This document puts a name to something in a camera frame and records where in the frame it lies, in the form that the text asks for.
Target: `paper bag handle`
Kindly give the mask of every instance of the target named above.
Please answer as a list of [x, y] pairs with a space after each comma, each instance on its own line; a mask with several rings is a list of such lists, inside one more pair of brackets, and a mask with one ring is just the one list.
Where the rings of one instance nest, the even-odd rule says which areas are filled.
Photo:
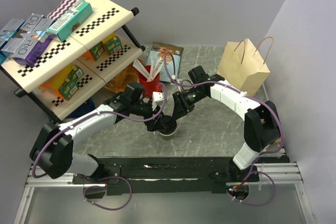
[[263, 65], [265, 64], [266, 59], [267, 59], [267, 56], [268, 56], [268, 53], [269, 53], [269, 51], [271, 50], [271, 48], [272, 48], [272, 46], [273, 46], [273, 42], [274, 42], [273, 37], [272, 37], [272, 36], [268, 36], [268, 37], [264, 38], [264, 39], [259, 43], [259, 45], [257, 46], [256, 50], [254, 51], [254, 52], [256, 52], [256, 51], [259, 49], [261, 43], [263, 43], [264, 40], [265, 40], [265, 39], [268, 39], [268, 38], [271, 38], [271, 39], [272, 39], [272, 43], [271, 43], [271, 45], [270, 45], [270, 47], [269, 47], [269, 49], [268, 49], [268, 51], [267, 51], [267, 54], [266, 54], [266, 57], [265, 57], [265, 59], [264, 59], [264, 63], [263, 63]]
[[245, 55], [245, 48], [246, 48], [246, 43], [245, 43], [245, 40], [243, 39], [241, 42], [239, 42], [238, 46], [236, 47], [235, 50], [233, 50], [233, 52], [235, 52], [237, 50], [237, 48], [239, 47], [240, 43], [244, 42], [244, 52], [243, 52], [243, 57], [242, 57], [242, 61], [240, 64], [243, 64], [243, 59], [244, 59], [244, 55]]

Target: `paper bag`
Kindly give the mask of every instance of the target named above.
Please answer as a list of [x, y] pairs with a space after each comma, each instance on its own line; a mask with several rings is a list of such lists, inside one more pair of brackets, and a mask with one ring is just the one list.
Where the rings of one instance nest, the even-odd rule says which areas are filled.
[[[267, 38], [271, 38], [272, 43], [263, 59], [258, 49]], [[217, 73], [220, 76], [223, 76], [236, 89], [246, 91], [250, 96], [256, 94], [270, 73], [266, 58], [273, 45], [273, 38], [266, 37], [265, 39], [259, 43], [257, 48], [249, 39], [241, 42], [228, 42], [218, 67]]]

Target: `red cup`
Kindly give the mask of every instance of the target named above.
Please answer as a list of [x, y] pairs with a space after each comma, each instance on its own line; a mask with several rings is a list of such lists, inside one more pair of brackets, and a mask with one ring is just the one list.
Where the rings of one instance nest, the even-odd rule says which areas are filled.
[[[151, 66], [145, 66], [148, 73], [151, 71]], [[147, 78], [139, 72], [139, 82], [143, 85], [145, 89], [145, 95], [150, 95], [152, 97], [153, 92], [157, 92], [156, 86], [160, 82], [160, 73], [152, 81], [147, 81]]]

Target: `marble countertop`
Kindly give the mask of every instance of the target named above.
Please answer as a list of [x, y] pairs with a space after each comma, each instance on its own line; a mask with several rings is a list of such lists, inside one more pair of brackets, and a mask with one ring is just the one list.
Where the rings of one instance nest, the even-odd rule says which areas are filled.
[[[201, 65], [213, 75], [224, 47], [188, 46], [181, 57], [179, 78], [189, 79], [187, 72]], [[149, 48], [140, 57], [146, 61]], [[173, 112], [172, 93], [177, 86], [166, 84], [168, 103], [165, 114]], [[255, 95], [263, 101], [263, 88]], [[172, 140], [147, 132], [143, 123], [122, 120], [90, 136], [75, 148], [79, 154], [94, 156], [234, 156], [244, 143], [244, 122], [228, 107], [211, 98], [196, 103], [195, 110], [177, 121]]]

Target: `white shelf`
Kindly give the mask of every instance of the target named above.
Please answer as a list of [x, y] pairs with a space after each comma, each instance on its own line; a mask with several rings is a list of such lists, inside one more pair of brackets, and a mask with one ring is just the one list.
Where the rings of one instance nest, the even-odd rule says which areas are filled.
[[133, 43], [119, 35], [118, 37], [120, 38], [123, 46], [121, 51], [116, 52], [110, 56], [106, 51], [104, 51], [97, 61], [85, 58], [83, 56], [78, 58], [79, 61], [91, 69], [106, 83], [142, 54], [142, 50], [136, 47]]
[[88, 50], [134, 17], [131, 11], [110, 0], [85, 1], [91, 4], [93, 13], [71, 34], [71, 37]]
[[7, 58], [2, 67], [28, 93], [86, 52], [86, 48], [68, 37], [63, 43], [52, 40], [36, 64], [22, 66]]
[[50, 108], [50, 110], [61, 120], [66, 118], [72, 111], [78, 108], [105, 85], [105, 82], [101, 78], [84, 66], [79, 60], [75, 60], [73, 64], [78, 65], [83, 70], [83, 75], [77, 82], [78, 90], [70, 101], [66, 101], [53, 94], [42, 91], [40, 88], [33, 90], [33, 93], [39, 100]]

